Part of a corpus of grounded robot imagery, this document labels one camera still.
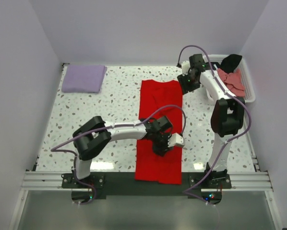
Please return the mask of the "red t shirt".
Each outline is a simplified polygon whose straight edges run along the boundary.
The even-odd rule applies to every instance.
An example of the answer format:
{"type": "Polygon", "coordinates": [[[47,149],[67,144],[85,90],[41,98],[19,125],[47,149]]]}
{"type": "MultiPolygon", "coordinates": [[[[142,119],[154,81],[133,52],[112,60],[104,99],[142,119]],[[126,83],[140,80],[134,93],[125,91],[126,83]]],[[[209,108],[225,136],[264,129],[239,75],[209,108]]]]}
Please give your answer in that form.
{"type": "MultiPolygon", "coordinates": [[[[147,118],[160,107],[170,104],[182,107],[182,91],[177,81],[142,81],[139,118],[147,118]]],[[[139,140],[136,150],[136,180],[181,184],[182,148],[175,147],[162,157],[153,152],[151,141],[139,140]]]]}

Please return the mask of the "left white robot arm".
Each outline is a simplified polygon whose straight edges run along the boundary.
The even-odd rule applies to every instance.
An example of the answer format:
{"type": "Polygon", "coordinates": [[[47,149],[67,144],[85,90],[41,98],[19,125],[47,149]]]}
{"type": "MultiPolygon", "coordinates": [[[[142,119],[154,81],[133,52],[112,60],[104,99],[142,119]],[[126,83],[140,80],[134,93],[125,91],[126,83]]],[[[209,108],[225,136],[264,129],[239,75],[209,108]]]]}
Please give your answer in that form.
{"type": "Polygon", "coordinates": [[[174,148],[173,135],[167,132],[172,127],[166,116],[120,123],[105,121],[101,116],[93,117],[72,135],[78,152],[72,182],[79,188],[89,184],[92,159],[112,141],[149,140],[152,142],[152,147],[149,147],[152,153],[164,156],[174,148]]]}

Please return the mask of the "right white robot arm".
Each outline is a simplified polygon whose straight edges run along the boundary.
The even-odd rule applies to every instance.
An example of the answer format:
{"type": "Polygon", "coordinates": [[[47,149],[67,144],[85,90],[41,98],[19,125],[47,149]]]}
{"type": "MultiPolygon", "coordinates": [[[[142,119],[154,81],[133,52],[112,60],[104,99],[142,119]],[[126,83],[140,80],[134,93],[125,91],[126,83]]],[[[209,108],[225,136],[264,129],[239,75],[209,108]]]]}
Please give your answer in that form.
{"type": "Polygon", "coordinates": [[[239,137],[238,132],[243,127],[245,102],[227,88],[209,58],[195,54],[188,61],[178,62],[177,67],[182,71],[178,81],[183,94],[204,86],[215,103],[210,120],[215,137],[212,155],[206,164],[204,176],[192,185],[192,188],[202,184],[215,188],[226,179],[231,143],[239,137]]]}

